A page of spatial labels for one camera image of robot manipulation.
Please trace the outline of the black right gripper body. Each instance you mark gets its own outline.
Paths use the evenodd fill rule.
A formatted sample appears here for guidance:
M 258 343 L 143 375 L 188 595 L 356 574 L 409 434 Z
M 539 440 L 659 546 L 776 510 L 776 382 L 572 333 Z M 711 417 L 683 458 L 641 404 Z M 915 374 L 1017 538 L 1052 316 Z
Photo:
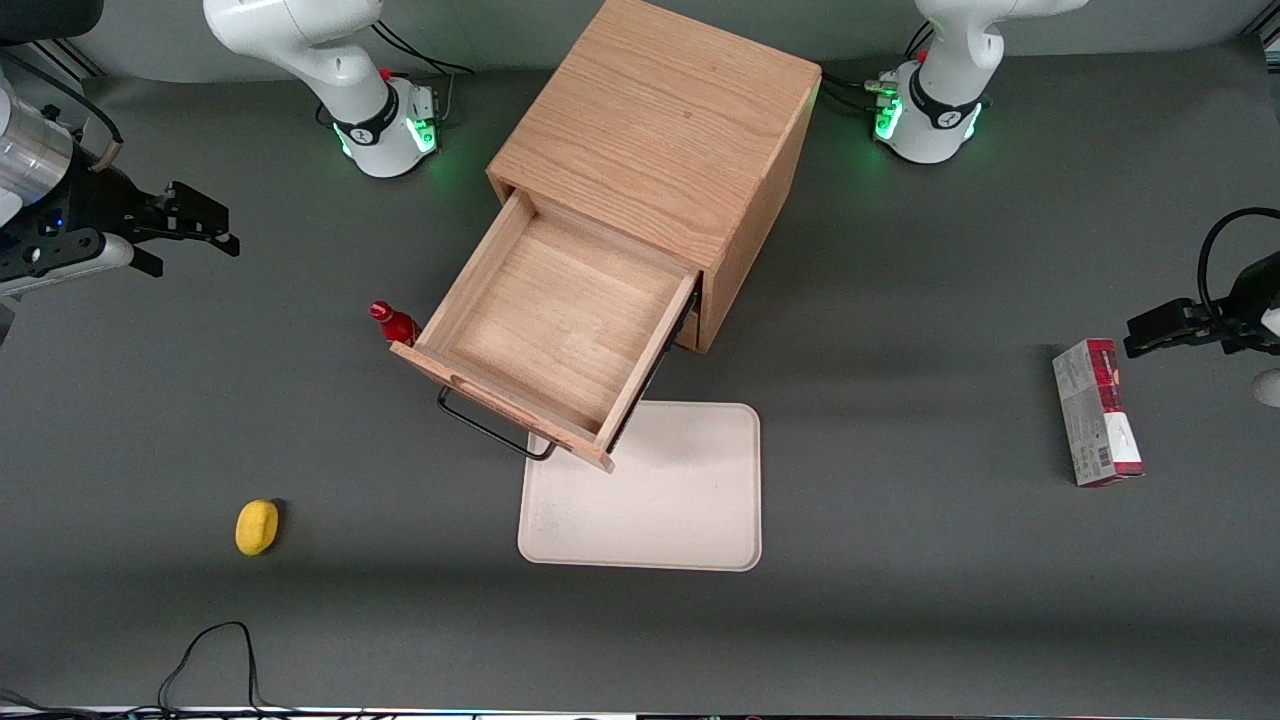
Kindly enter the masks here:
M 3 225 L 1 281 L 61 283 L 128 268 L 132 242 L 169 229 L 165 192 L 147 193 L 118 170 L 72 170 Z

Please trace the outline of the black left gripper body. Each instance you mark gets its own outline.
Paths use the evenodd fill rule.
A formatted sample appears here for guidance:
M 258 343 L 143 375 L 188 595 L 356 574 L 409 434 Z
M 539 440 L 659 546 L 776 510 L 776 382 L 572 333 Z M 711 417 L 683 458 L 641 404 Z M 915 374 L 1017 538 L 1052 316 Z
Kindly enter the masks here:
M 1219 342 L 1225 354 L 1256 351 L 1279 355 L 1277 331 L 1265 324 L 1265 315 L 1277 310 L 1279 252 L 1248 265 L 1230 292 L 1213 302 Z

